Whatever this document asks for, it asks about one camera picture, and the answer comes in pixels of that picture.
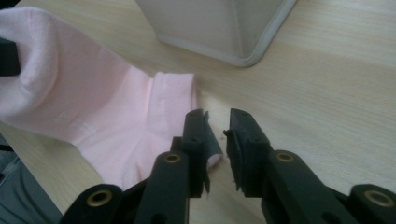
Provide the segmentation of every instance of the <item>black plastic part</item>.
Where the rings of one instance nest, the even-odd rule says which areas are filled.
[[[0,37],[0,77],[12,77],[20,72],[17,45]]]
[[[224,134],[236,188],[246,197],[261,197],[263,166],[273,151],[267,136],[248,112],[239,109],[231,109],[230,130]]]
[[[357,185],[346,207],[360,223],[396,223],[396,194],[376,185]]]
[[[61,224],[114,223],[122,190],[114,185],[97,185],[81,193],[66,211]]]
[[[184,224],[189,220],[189,158],[180,151],[157,157],[134,224]]]
[[[20,0],[1,0],[0,2],[0,9],[15,7]]]
[[[210,181],[206,170],[207,160],[211,155],[211,142],[208,138],[211,133],[204,110],[193,110],[186,115],[183,136],[181,137],[181,151],[189,156],[190,160],[190,197],[200,198],[204,187],[210,191]]]
[[[276,150],[268,159],[269,181],[292,223],[358,223],[299,156]]]
[[[122,193],[122,201],[114,216],[114,224],[130,224],[134,223],[137,208],[142,200],[148,179],[145,179]]]

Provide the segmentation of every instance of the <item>wooden table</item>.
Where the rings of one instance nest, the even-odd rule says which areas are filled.
[[[230,108],[251,113],[274,148],[300,155],[345,194],[396,192],[396,2],[300,0],[262,60],[238,68],[158,42],[133,0],[24,0],[77,26],[150,75],[194,73],[201,107],[225,149]],[[64,212],[99,175],[70,145],[7,125],[0,132]],[[263,223],[260,200],[235,191],[225,158],[191,223]]]

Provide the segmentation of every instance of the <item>gray fabric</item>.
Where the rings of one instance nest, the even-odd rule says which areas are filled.
[[[3,170],[6,166],[12,162],[17,155],[12,151],[0,151],[0,173],[3,173]]]
[[[59,223],[62,214],[27,168],[16,158],[0,182],[0,223]]]
[[[0,145],[8,146],[7,141],[4,139],[4,137],[1,134],[0,134]]]

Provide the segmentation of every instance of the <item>sock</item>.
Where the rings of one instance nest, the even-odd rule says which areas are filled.
[[[0,77],[0,121],[73,144],[107,184],[148,177],[196,108],[192,74],[150,77],[44,10],[1,10],[0,36],[21,64]]]

